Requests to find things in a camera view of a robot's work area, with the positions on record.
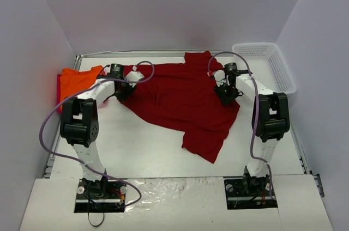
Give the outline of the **dark red t-shirt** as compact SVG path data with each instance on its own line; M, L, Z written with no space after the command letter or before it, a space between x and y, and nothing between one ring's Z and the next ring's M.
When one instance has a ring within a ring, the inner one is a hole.
M137 85L123 105L148 123L183 131L182 148L214 163L240 105L224 106L207 72L222 69L209 51L185 53L184 63L140 65L152 78Z

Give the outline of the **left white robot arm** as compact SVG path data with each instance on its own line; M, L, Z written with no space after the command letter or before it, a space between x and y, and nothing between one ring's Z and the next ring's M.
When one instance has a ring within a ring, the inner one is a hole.
M121 102L125 101L143 78L144 75L135 65L130 71L125 71L125 66L111 64L110 72L98 75L86 92L69 99L62 106L61 137L66 139L82 161L83 185L90 186L90 191L97 197L106 196L110 190L96 144L99 134L98 107L113 96Z

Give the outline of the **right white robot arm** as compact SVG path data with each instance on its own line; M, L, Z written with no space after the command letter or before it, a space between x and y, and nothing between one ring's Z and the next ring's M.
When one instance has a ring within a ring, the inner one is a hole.
M238 97L247 98L254 104L250 161L244 169L242 188L247 194L255 194L270 182L274 150L290 129L287 95L267 88L249 69L239 70L236 63L228 63L210 76L216 82L214 91L223 105Z

